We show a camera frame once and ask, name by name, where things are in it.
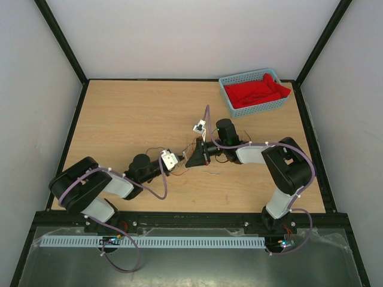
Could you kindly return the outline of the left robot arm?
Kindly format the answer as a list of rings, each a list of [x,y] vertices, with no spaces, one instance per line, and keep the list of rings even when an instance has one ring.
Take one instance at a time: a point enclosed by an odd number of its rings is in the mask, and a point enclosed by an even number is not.
[[[147,154],[138,154],[128,170],[119,174],[100,166],[92,157],[85,157],[52,179],[48,188],[68,213],[94,217],[100,227],[110,232],[117,229],[120,218],[116,207],[100,198],[100,193],[131,200],[147,190],[164,200],[168,193],[166,177],[183,160],[183,155],[169,149],[162,150],[154,161]]]

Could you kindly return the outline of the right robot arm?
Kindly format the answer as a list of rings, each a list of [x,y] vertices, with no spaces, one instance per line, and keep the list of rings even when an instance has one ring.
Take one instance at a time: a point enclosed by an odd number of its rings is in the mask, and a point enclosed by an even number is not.
[[[208,165],[211,157],[222,154],[227,161],[235,164],[265,164],[276,190],[262,209],[262,227],[270,233],[281,230],[288,220],[291,205],[315,178],[312,161],[290,137],[276,143],[254,145],[240,140],[234,124],[228,118],[218,120],[216,130],[217,140],[196,140],[196,147],[187,160],[186,167]]]

